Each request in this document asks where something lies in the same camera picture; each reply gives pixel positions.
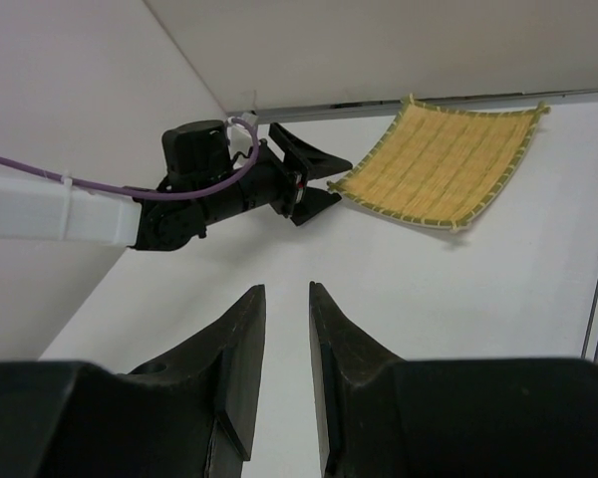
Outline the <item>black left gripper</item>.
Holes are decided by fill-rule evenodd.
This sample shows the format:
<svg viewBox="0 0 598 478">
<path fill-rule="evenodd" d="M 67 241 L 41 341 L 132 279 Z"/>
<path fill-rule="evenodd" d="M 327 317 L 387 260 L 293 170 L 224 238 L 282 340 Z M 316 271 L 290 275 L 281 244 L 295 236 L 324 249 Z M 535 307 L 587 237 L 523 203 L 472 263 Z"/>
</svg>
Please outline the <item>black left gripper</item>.
<svg viewBox="0 0 598 478">
<path fill-rule="evenodd" d="M 352 169 L 350 161 L 326 153 L 300 139 L 280 123 L 269 126 L 269 137 L 283 151 L 280 159 L 266 143 L 259 144 L 258 165 L 272 171 L 269 204 L 295 225 L 303 225 L 342 197 L 323 189 L 306 187 L 308 179 L 322 179 Z"/>
</svg>

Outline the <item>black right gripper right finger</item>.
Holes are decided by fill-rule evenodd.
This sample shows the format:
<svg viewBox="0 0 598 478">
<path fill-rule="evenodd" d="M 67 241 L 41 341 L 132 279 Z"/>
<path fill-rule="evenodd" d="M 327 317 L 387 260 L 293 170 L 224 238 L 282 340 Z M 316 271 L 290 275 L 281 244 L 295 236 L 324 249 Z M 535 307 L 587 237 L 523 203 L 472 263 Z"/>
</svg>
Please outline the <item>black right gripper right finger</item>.
<svg viewBox="0 0 598 478">
<path fill-rule="evenodd" d="M 598 477 L 598 366 L 405 360 L 309 286 L 325 477 Z"/>
</svg>

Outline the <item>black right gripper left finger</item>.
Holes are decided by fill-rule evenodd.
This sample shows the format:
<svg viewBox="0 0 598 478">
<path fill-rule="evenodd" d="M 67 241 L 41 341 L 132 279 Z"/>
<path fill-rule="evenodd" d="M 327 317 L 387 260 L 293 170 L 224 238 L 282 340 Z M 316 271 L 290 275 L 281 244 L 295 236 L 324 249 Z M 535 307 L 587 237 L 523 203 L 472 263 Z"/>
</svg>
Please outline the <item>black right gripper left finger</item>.
<svg viewBox="0 0 598 478">
<path fill-rule="evenodd" d="M 0 477 L 237 477 L 252 455 L 265 289 L 128 373 L 0 361 Z"/>
</svg>

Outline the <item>square yellow bamboo plate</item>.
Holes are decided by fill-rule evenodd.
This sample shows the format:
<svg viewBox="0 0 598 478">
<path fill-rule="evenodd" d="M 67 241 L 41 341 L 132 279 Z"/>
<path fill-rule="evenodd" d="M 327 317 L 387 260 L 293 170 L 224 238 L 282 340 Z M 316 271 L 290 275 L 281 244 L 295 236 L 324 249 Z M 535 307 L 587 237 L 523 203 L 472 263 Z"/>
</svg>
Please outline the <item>square yellow bamboo plate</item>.
<svg viewBox="0 0 598 478">
<path fill-rule="evenodd" d="M 477 112 L 408 96 L 369 153 L 328 188 L 401 223 L 459 231 L 504 189 L 550 108 Z"/>
</svg>

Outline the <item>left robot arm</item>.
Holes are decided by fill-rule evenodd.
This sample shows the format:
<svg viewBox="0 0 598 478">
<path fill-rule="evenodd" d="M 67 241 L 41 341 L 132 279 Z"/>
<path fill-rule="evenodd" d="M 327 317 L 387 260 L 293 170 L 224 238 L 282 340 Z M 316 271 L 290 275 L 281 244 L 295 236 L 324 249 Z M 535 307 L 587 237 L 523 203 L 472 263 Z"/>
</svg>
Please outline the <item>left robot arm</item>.
<svg viewBox="0 0 598 478">
<path fill-rule="evenodd" d="M 273 123 L 199 120 L 161 137 L 166 174 L 155 189 L 116 187 L 0 156 L 23 177 L 0 176 L 0 238 L 93 242 L 171 252 L 209 226 L 263 206 L 301 226 L 341 197 L 311 181 L 351 169 Z"/>
</svg>

